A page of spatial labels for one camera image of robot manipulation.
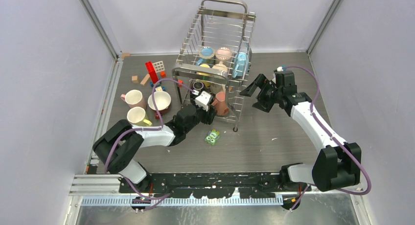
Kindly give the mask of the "dark red mug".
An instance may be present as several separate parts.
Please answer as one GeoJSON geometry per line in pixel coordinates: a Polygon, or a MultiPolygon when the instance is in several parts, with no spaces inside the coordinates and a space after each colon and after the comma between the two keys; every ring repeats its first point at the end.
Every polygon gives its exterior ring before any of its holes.
{"type": "Polygon", "coordinates": [[[151,110],[155,112],[155,119],[159,119],[160,116],[156,112],[153,101],[155,101],[156,106],[159,110],[161,116],[166,114],[170,110],[171,105],[171,96],[165,91],[156,91],[148,97],[147,103],[151,110]]]}

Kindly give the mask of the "yellow mug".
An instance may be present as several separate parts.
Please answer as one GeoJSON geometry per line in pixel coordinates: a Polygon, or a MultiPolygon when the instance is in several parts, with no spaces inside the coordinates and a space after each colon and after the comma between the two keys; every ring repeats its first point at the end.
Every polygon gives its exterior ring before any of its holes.
{"type": "Polygon", "coordinates": [[[150,127],[153,123],[148,119],[146,110],[142,107],[133,107],[127,112],[129,123],[137,126],[150,127]]]}

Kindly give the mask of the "light pink mug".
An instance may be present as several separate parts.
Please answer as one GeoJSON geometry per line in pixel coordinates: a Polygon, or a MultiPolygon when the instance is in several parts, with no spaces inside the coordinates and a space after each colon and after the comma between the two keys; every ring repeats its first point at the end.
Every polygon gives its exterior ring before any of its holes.
{"type": "Polygon", "coordinates": [[[122,94],[120,98],[130,108],[141,107],[143,109],[146,109],[146,102],[144,96],[142,92],[139,90],[130,90],[126,94],[122,94]]]}

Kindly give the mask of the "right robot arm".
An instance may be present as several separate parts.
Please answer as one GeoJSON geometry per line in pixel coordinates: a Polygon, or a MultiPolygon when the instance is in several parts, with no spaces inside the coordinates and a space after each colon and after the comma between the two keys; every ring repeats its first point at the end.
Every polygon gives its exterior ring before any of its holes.
{"type": "Polygon", "coordinates": [[[259,74],[240,94],[250,97],[260,89],[253,107],[268,113],[278,104],[302,127],[318,152],[313,165],[294,163],[282,166],[279,172],[281,188],[292,191],[302,182],[313,184],[325,192],[359,184],[360,146],[339,137],[320,119],[312,99],[306,93],[298,92],[293,72],[276,71],[275,77],[275,80],[269,80],[264,74],[259,74]]]}

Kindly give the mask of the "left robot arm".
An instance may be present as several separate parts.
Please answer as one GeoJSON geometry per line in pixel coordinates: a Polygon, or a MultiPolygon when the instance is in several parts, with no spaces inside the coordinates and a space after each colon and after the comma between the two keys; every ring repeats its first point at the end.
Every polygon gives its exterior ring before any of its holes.
{"type": "Polygon", "coordinates": [[[122,175],[137,192],[143,193],[149,189],[150,179],[147,170],[133,159],[137,151],[145,147],[175,146],[196,125],[210,125],[216,115],[217,110],[212,105],[205,110],[187,104],[163,126],[139,127],[122,119],[95,141],[92,150],[108,172],[122,175]]]}

